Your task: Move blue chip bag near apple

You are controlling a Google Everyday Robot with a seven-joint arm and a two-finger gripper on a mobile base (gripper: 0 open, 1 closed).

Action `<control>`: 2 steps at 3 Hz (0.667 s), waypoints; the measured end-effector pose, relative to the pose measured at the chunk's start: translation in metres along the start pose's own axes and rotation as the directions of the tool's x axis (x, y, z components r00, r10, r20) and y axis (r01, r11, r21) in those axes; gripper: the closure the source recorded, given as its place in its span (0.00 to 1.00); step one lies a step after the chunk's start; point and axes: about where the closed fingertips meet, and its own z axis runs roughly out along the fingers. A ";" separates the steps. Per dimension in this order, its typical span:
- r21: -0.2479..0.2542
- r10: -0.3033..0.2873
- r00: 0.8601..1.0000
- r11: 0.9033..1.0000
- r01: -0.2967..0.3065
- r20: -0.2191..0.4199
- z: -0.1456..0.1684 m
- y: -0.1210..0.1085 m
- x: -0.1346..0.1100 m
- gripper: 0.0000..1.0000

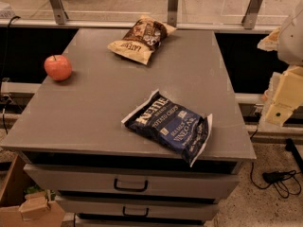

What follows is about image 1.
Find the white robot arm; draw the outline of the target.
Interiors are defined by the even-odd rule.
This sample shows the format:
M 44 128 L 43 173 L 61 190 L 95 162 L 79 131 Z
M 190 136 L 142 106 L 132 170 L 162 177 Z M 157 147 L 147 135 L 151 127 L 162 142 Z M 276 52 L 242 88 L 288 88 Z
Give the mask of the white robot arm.
M 265 120 L 282 126 L 303 103 L 303 1 L 282 26 L 260 40 L 258 49 L 276 51 L 289 67 L 280 76 Z

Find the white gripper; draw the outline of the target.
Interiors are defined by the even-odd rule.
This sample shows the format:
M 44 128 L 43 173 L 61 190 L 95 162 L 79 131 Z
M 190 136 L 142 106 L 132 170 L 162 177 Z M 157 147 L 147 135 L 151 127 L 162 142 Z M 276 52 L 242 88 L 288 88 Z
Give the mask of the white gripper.
M 265 121 L 282 127 L 303 103 L 303 67 L 290 65 L 283 73 L 274 72 L 261 98 L 272 102 Z

